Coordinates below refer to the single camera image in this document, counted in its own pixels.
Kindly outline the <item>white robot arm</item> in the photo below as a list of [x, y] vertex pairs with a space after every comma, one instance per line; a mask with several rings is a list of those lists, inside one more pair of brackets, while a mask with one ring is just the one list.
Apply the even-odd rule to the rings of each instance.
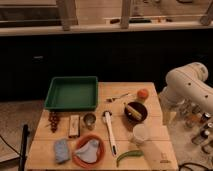
[[213, 114], [213, 88], [205, 83], [207, 78], [208, 69], [200, 62], [174, 68], [166, 74], [166, 86], [158, 95], [164, 125], [171, 119], [170, 112], [185, 100], [197, 104], [204, 112]]

